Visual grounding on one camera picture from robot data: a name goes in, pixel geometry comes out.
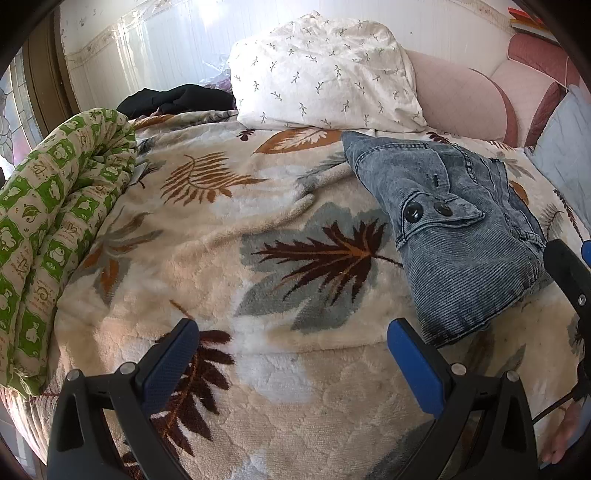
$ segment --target white wall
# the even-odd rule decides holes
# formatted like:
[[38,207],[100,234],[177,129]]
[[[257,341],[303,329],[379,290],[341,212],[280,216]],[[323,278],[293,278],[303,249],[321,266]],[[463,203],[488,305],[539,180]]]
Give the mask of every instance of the white wall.
[[[503,14],[512,4],[487,1]],[[143,87],[198,83],[236,40],[312,10],[378,20],[405,48],[484,74],[506,58],[511,36],[506,16],[480,0],[66,0],[60,12],[72,84],[87,109],[114,108]]]

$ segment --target light blue pillow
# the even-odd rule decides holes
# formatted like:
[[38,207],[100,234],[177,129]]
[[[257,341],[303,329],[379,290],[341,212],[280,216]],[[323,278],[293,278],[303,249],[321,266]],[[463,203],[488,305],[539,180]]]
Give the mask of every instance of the light blue pillow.
[[591,103],[579,87],[569,86],[529,156],[591,232]]

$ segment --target stained glass window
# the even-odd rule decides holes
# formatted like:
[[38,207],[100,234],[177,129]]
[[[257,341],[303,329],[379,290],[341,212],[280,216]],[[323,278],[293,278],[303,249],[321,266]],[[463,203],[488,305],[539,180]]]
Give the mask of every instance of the stained glass window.
[[6,179],[41,140],[25,82],[21,50],[0,79],[0,167]]

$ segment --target black cloth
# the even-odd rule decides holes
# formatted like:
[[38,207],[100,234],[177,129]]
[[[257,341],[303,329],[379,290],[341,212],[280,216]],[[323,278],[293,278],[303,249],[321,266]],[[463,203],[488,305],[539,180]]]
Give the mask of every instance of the black cloth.
[[234,96],[215,88],[199,85],[182,85],[168,92],[147,88],[127,97],[117,111],[133,120],[142,115],[149,116],[158,108],[163,115],[183,112],[205,112],[207,110],[232,110]]

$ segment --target red book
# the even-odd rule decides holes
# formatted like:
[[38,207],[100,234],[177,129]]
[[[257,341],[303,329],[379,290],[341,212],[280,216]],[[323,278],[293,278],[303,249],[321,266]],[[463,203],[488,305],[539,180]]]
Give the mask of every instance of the red book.
[[523,21],[527,21],[527,22],[533,22],[535,24],[538,24],[541,27],[544,28],[548,28],[544,25],[544,22],[542,22],[542,20],[540,20],[539,18],[535,17],[535,18],[531,18],[526,12],[524,12],[523,10],[517,10],[516,8],[508,8],[509,13],[513,16],[513,18],[515,18],[516,20],[523,20]]

